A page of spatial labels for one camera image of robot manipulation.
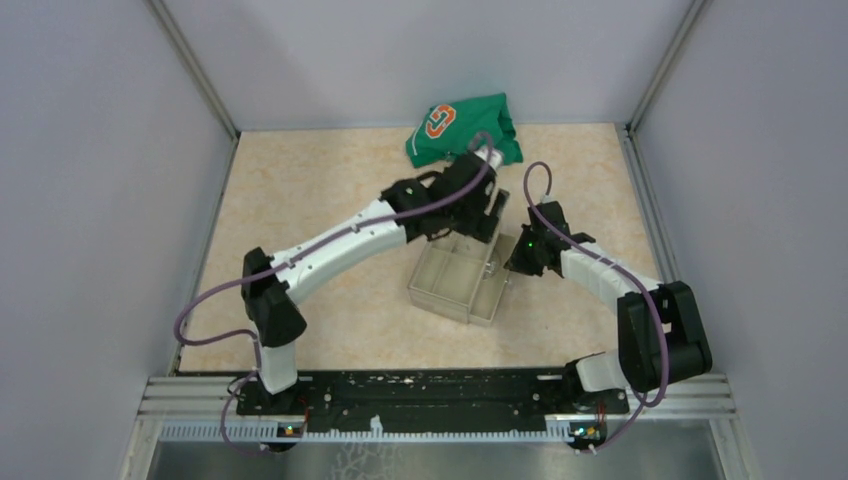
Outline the clear acrylic box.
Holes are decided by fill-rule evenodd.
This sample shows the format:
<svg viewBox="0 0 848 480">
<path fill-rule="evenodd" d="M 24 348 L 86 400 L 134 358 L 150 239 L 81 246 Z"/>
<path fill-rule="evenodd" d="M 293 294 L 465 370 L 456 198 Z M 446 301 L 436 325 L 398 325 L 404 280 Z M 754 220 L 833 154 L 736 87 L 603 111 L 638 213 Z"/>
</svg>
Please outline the clear acrylic box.
<svg viewBox="0 0 848 480">
<path fill-rule="evenodd" d="M 407 284 L 411 304 L 471 324 L 470 307 L 499 234 L 486 244 L 455 233 L 427 243 Z"/>
</svg>

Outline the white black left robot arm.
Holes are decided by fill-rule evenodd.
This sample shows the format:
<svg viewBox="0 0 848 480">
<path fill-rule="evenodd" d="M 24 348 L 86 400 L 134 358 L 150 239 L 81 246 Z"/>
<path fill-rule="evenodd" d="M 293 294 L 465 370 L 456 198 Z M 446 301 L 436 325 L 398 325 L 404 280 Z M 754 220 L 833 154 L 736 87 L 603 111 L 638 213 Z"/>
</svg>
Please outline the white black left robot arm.
<svg viewBox="0 0 848 480">
<path fill-rule="evenodd" d="M 277 414 L 297 406 L 295 342 L 307 326 L 299 305 L 328 281 L 420 237 L 493 239 L 509 198 L 496 186 L 503 163 L 497 149 L 467 151 L 442 171 L 394 182 L 363 210 L 309 241 L 274 254 L 255 248 L 245 255 L 241 296 L 258 331 L 264 405 Z"/>
</svg>

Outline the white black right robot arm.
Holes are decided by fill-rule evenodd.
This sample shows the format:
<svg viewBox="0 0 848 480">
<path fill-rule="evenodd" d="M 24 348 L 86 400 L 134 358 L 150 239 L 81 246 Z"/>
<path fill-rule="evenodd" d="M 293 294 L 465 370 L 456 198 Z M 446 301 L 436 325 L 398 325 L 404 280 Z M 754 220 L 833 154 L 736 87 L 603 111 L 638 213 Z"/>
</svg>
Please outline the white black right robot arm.
<svg viewBox="0 0 848 480">
<path fill-rule="evenodd" d="M 711 349 L 691 287 L 632 273 L 585 233 L 571 232 L 561 205 L 528 208 L 529 221 L 505 266 L 526 276 L 553 272 L 583 287 L 615 316 L 616 348 L 570 362 L 563 398 L 590 411 L 603 391 L 640 394 L 709 372 Z"/>
</svg>

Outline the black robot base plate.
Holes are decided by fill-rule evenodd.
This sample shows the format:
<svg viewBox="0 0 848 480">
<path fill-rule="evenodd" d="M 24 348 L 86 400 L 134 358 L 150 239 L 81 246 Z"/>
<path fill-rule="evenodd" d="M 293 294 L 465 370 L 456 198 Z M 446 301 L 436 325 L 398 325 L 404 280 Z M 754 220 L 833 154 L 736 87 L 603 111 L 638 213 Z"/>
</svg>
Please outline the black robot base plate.
<svg viewBox="0 0 848 480">
<path fill-rule="evenodd" d="M 273 394 L 251 380 L 237 395 L 242 416 L 302 416 L 309 433 L 541 432 L 557 414 L 627 414 L 621 389 L 581 393 L 567 366 L 425 370 L 306 370 Z"/>
</svg>

